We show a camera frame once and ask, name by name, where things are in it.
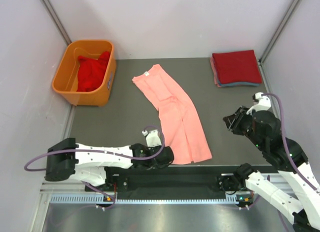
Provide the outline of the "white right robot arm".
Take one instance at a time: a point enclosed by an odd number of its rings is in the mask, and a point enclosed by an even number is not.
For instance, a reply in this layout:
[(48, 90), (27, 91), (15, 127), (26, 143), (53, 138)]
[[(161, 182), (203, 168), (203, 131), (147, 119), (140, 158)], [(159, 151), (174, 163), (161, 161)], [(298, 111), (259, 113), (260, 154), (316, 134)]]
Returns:
[(219, 188), (227, 195), (251, 191), (265, 199), (286, 217), (296, 232), (320, 230), (320, 184), (315, 178), (302, 147), (286, 137), (284, 118), (270, 111), (273, 93), (258, 92), (252, 96), (253, 106), (241, 106), (223, 121), (234, 135), (247, 137), (262, 157), (286, 180), (295, 197), (282, 191), (252, 165), (240, 165), (232, 175), (218, 177)]

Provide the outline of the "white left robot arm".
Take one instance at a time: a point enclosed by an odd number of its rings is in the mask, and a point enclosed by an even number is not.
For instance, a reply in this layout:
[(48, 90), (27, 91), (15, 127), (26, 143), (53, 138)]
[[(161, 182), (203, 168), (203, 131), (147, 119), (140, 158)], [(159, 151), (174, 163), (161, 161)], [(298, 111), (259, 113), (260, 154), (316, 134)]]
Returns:
[(174, 153), (163, 142), (158, 129), (144, 129), (146, 144), (135, 143), (122, 147), (94, 147), (66, 138), (48, 149), (45, 180), (61, 182), (68, 179), (89, 183), (109, 190), (114, 183), (106, 168), (162, 169), (174, 161)]

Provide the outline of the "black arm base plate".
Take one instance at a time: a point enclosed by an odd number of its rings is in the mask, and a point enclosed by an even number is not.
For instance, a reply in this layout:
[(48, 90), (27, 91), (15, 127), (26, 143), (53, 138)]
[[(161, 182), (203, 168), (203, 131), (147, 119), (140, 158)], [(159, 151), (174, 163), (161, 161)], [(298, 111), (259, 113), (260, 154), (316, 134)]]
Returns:
[(97, 186), (119, 199), (221, 199), (247, 192), (236, 165), (182, 165), (153, 169), (105, 169), (109, 183)]

